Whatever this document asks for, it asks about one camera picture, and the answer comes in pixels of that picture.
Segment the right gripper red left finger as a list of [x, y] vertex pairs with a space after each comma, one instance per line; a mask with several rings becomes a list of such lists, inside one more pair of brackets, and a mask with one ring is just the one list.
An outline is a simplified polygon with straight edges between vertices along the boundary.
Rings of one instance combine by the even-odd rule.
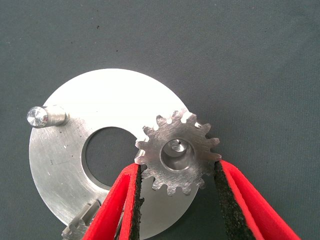
[[125, 167], [114, 182], [110, 192], [84, 235], [85, 240], [113, 240], [121, 217], [120, 240], [140, 238], [141, 166]]

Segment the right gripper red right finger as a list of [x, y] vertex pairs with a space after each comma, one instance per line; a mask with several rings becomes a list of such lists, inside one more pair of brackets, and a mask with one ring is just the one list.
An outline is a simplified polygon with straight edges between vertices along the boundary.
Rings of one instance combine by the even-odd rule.
[[220, 160], [214, 170], [229, 240], [300, 239], [237, 167]]

